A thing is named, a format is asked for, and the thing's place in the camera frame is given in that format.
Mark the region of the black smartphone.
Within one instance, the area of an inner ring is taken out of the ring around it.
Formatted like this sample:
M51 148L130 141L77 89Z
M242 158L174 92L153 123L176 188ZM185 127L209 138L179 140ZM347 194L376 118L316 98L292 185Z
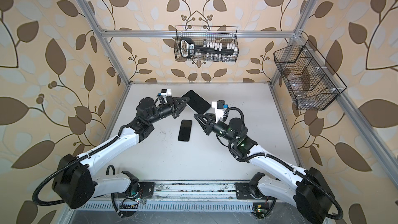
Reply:
M191 129L192 129L192 120L182 120L180 124L178 141L180 142L190 141Z
M193 90L189 90L182 97L188 97L190 99L187 104L197 114L204 115L211 109L211 104Z

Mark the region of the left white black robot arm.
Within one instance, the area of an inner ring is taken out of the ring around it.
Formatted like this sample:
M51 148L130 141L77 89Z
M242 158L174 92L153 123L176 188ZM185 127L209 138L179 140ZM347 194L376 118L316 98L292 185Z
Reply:
M77 209L92 198L125 193L138 179L130 172L97 176L98 171L125 150L145 140L154 130L153 123L172 116L179 117L189 97L158 96L159 105L151 97L140 100L135 118L120 127L118 133L99 146L72 156L64 156L58 169L34 190L32 201L38 206L67 204Z

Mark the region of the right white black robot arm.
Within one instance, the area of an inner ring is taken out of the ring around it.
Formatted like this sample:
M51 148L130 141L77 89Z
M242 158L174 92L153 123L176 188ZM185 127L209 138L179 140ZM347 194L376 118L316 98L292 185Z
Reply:
M249 163L270 173L273 178L257 173L250 183L254 198L272 197L296 207L312 224L326 218L341 220L344 211L325 178L315 168L294 166L273 155L248 135L243 112L237 107L216 110L214 114L194 114L206 135L228 141L228 151L241 163Z

